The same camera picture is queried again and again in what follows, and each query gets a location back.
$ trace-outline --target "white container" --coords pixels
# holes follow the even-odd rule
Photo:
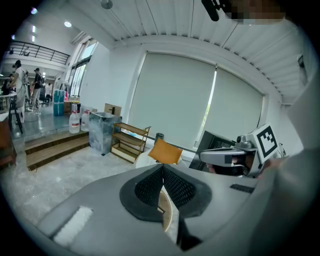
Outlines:
[[[72,111],[69,118],[69,132],[71,134],[77,134],[80,132],[80,118],[77,111]]]
[[[89,111],[84,111],[81,117],[81,131],[88,132],[89,131]]]

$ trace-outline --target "railing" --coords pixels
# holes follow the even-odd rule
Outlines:
[[[12,41],[12,43],[9,45],[9,48],[5,52],[5,54],[35,57],[61,64],[66,64],[68,58],[70,57],[70,55],[57,50],[53,50],[33,43],[15,40]]]

